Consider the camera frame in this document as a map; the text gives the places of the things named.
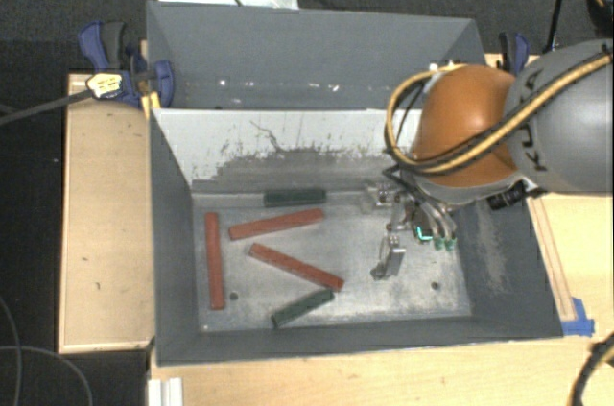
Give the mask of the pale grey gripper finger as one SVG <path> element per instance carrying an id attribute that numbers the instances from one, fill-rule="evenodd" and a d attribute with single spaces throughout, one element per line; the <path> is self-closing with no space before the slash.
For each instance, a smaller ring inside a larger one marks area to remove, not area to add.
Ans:
<path id="1" fill-rule="evenodd" d="M 386 235 L 380 243 L 378 262 L 370 270 L 373 279 L 384 280 L 391 276 L 397 276 L 406 252 L 407 250 L 401 245 L 398 235 Z"/>
<path id="2" fill-rule="evenodd" d="M 390 186 L 385 182 L 369 182 L 360 197 L 360 208 L 363 213 L 371 213 L 375 210 L 390 206 Z"/>

